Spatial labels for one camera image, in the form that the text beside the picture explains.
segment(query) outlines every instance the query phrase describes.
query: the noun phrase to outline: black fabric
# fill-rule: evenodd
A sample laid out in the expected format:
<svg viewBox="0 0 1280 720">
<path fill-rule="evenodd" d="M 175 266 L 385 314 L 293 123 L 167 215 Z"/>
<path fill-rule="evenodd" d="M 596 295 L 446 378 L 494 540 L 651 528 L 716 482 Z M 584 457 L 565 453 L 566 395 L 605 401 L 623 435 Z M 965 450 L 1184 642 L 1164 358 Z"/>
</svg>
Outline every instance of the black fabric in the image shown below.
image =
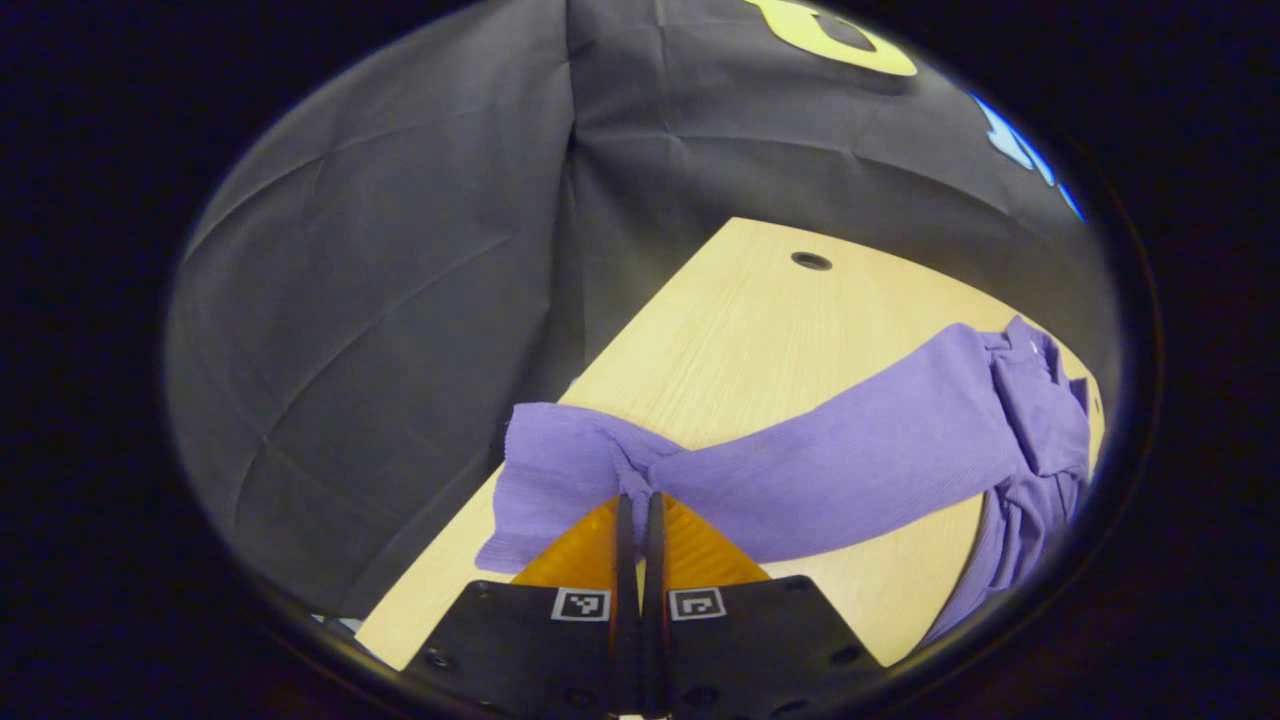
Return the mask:
<svg viewBox="0 0 1280 720">
<path fill-rule="evenodd" d="M 493 469 L 511 404 L 562 393 L 735 215 L 993 295 L 1115 397 L 1106 243 L 909 53 L 916 77 L 876 77 L 742 0 L 490 1 L 320 88 L 178 269 L 170 411 L 224 538 L 364 616 Z"/>
</svg>

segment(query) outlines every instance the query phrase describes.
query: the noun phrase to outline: wrinkled fabric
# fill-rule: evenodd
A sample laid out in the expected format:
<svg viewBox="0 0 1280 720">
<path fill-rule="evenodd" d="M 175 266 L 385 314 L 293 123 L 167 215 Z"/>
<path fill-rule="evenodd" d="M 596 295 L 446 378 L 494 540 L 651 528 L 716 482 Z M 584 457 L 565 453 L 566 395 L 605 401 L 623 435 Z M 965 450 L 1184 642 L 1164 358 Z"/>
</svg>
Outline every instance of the wrinkled fabric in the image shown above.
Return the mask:
<svg viewBox="0 0 1280 720">
<path fill-rule="evenodd" d="M 968 568 L 925 642 L 1025 575 L 1088 486 L 1087 392 L 1014 318 L 950 325 L 813 411 L 689 451 L 611 415 L 518 405 L 476 565 L 517 573 L 582 515 L 631 497 L 637 546 L 660 491 L 758 562 L 855 544 L 986 493 Z"/>
</svg>

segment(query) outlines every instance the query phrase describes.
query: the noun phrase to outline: screw hole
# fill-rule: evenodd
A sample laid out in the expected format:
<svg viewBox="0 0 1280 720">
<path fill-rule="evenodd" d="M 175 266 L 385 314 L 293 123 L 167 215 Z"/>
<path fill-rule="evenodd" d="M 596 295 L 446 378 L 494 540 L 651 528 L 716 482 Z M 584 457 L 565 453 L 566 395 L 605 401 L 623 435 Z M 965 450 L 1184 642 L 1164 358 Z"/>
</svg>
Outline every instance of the screw hole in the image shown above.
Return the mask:
<svg viewBox="0 0 1280 720">
<path fill-rule="evenodd" d="M 710 705 L 719 700 L 719 692 L 716 688 L 708 688 L 707 685 L 699 685 L 685 694 L 680 696 L 686 705 L 692 705 L 694 707 L 703 707 Z"/>
<path fill-rule="evenodd" d="M 449 659 L 444 657 L 444 655 L 442 655 L 440 651 L 435 650 L 434 647 L 429 647 L 422 652 L 426 655 L 426 661 L 430 662 L 433 666 L 439 667 L 440 670 L 448 670 L 449 667 L 453 666 L 453 664 L 449 662 Z"/>
<path fill-rule="evenodd" d="M 810 270 L 829 270 L 831 260 L 827 260 L 822 255 L 814 255 L 813 252 L 792 252 L 791 259 L 796 265 L 801 268 L 809 268 Z"/>
<path fill-rule="evenodd" d="M 796 710 L 804 710 L 805 707 L 809 707 L 808 700 L 792 700 L 786 705 L 780 705 L 774 707 L 773 712 L 769 714 L 769 717 L 781 717 L 790 712 L 795 712 Z"/>
<path fill-rule="evenodd" d="M 832 665 L 849 665 L 850 662 L 858 660 L 863 655 L 861 648 L 856 646 L 844 647 L 831 653 L 828 659 Z"/>
<path fill-rule="evenodd" d="M 568 688 L 564 691 L 564 702 L 573 707 L 591 707 L 595 705 L 595 694 L 579 688 Z"/>
</svg>

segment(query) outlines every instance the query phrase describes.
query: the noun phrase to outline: cloth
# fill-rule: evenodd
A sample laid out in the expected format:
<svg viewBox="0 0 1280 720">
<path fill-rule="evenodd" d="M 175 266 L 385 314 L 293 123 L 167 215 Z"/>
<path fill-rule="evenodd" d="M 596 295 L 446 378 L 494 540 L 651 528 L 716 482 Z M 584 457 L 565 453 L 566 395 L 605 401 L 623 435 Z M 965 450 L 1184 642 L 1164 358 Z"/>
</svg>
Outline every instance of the cloth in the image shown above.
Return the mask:
<svg viewBox="0 0 1280 720">
<path fill-rule="evenodd" d="M 925 642 L 1024 577 L 1088 478 L 1087 388 L 1015 316 L 950 325 L 810 413 L 689 451 L 582 407 L 518 405 L 476 565 L 517 573 L 582 515 L 631 497 L 637 547 L 660 491 L 759 562 L 855 544 L 986 493 L 974 553 Z"/>
</svg>

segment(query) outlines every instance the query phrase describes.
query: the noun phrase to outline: table surface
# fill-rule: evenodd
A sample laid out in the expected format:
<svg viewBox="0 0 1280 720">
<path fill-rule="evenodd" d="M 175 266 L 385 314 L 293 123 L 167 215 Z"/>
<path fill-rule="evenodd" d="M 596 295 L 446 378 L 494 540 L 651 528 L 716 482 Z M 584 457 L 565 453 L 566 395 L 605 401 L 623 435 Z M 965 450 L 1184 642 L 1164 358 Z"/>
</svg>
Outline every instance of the table surface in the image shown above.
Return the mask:
<svg viewBox="0 0 1280 720">
<path fill-rule="evenodd" d="M 791 260 L 813 252 L 832 268 Z M 842 240 L 733 218 L 649 301 L 559 402 L 609 413 L 689 448 L 804 414 L 906 356 L 938 331 L 1000 331 L 1018 311 L 923 265 Z M 1033 318 L 1024 319 L 1037 325 Z M 1062 346 L 1069 377 L 1088 377 Z M 1089 409 L 1089 466 L 1105 428 Z M 356 639 L 403 670 L 466 583 L 511 575 L 475 566 L 493 534 L 480 487 L 365 620 Z M 805 574 L 884 665 L 924 637 L 964 570 L 982 496 L 837 551 L 764 564 Z"/>
</svg>

